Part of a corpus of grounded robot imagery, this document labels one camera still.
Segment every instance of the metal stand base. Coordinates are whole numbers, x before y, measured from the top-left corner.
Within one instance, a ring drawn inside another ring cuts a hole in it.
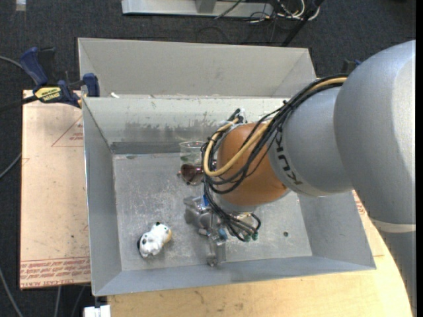
[[[216,1],[212,12],[199,13],[196,0],[122,0],[125,15],[188,15],[193,17],[218,17],[234,5],[232,1]],[[225,17],[249,18],[253,13],[272,14],[273,7],[265,3],[239,3]]]

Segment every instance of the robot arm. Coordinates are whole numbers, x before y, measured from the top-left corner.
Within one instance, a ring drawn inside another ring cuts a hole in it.
[[[253,212],[288,189],[310,196],[355,189],[416,313],[415,48],[411,41],[384,50],[348,78],[318,80],[260,123],[219,130],[204,170],[228,212]]]

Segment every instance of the glass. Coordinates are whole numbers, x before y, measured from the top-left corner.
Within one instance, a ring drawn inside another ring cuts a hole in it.
[[[180,147],[180,175],[187,184],[196,186],[203,178],[202,141],[189,141],[179,143]]]

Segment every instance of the brown object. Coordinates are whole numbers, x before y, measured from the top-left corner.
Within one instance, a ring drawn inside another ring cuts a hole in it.
[[[241,149],[241,146],[256,124],[248,123],[240,125],[232,130],[222,142],[217,153],[217,169],[225,165]],[[229,178],[234,175],[248,160],[251,151],[256,146],[252,144],[240,159],[223,175],[222,178]],[[267,146],[264,146],[258,156],[251,163],[247,175],[252,174],[242,181],[240,186],[232,192],[222,195],[229,203],[241,206],[261,205],[275,201],[286,193],[288,188],[281,183],[270,166],[269,159],[264,156]],[[219,186],[219,190],[226,190],[233,184]]]

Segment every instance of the blue clamp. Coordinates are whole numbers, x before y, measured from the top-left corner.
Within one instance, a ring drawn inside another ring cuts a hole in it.
[[[69,85],[64,80],[59,80],[56,86],[48,85],[48,83],[52,80],[52,77],[49,77],[43,69],[42,65],[40,65],[37,47],[32,47],[24,52],[21,55],[19,61],[25,72],[30,75],[36,82],[36,87],[32,90],[32,92],[34,93],[34,96],[36,96],[41,102],[60,102],[70,106],[75,106],[78,108],[80,107],[78,103],[80,100],[79,96],[69,88]],[[94,74],[85,74],[83,80],[79,81],[79,83],[81,83],[80,85],[87,86],[89,96],[100,96],[100,87],[98,85],[97,77]],[[48,90],[48,88],[45,87],[59,87],[60,92],[48,94],[51,90]],[[43,92],[37,93],[37,91],[40,89],[43,89]]]

